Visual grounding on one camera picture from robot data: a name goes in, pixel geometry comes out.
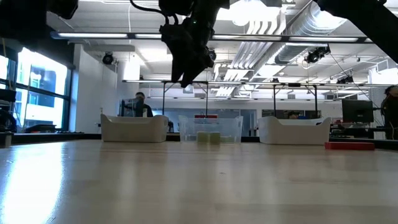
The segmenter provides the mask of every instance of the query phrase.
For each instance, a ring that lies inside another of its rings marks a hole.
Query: red object
[[[366,143],[366,142],[325,142],[325,149],[360,150],[360,151],[375,150],[373,143]]]
[[[206,118],[206,116],[202,114],[201,115],[196,114],[195,118]],[[218,118],[218,115],[207,115],[207,118]]]

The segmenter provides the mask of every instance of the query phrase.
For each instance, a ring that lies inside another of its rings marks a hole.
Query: white bin
[[[104,142],[163,142],[166,141],[169,119],[115,117],[101,114],[101,135]]]
[[[329,141],[331,118],[277,119],[268,116],[259,118],[258,123],[262,143],[324,145]]]
[[[179,116],[181,142],[240,143],[243,117],[187,118]]]

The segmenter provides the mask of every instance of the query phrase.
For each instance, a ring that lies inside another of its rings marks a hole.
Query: transparent container
[[[187,118],[179,116],[181,142],[210,144],[240,143],[243,117]]]

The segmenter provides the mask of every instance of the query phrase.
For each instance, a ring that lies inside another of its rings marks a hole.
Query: man
[[[136,93],[136,97],[132,101],[132,105],[131,106],[126,105],[124,107],[126,109],[133,110],[135,117],[143,117],[146,112],[147,117],[151,118],[154,116],[154,114],[152,113],[152,108],[150,108],[150,106],[145,104],[144,101],[145,101],[144,93],[138,92]]]
[[[381,114],[384,115],[384,126],[388,140],[398,140],[398,86],[386,88],[386,98],[381,103]]]
[[[289,119],[298,119],[299,118],[299,113],[297,113],[297,112],[294,112],[294,111],[291,111],[291,112],[289,112],[288,114],[287,114],[287,117],[289,118]]]
[[[134,99],[134,101],[136,101],[136,100],[137,101],[141,101],[143,103],[143,105],[142,105],[143,113],[146,112],[148,118],[151,118],[151,117],[154,116],[154,114],[152,113],[152,108],[149,105],[144,103],[145,102],[145,95],[144,95],[143,92],[136,93],[136,99]]]

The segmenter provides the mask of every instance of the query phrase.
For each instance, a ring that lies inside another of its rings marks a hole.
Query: red tray
[[[325,149],[361,151],[375,150],[374,144],[367,142],[325,142]]]

